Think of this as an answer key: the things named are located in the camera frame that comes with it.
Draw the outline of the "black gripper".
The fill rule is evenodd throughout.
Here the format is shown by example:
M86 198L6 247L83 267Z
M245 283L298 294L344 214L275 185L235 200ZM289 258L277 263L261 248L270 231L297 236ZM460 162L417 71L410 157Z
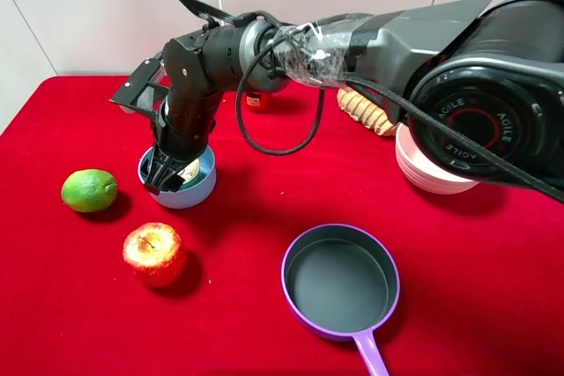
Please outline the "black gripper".
M219 91L183 91L170 86L152 124L155 145L141 158L139 171L147 190L154 194L176 192L182 186L178 175L189 163L171 173L171 157L189 161L200 156L215 127L215 116L223 100Z

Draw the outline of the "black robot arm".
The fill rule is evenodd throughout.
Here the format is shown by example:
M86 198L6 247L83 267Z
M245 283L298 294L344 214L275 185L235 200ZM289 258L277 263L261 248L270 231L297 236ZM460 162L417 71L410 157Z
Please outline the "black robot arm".
M179 0L204 20L151 64L169 86L141 84L153 151L145 186L176 191L205 150L226 92L290 82L350 88L405 124L440 168L563 198L563 0L462 0L305 24L266 11L238 16Z

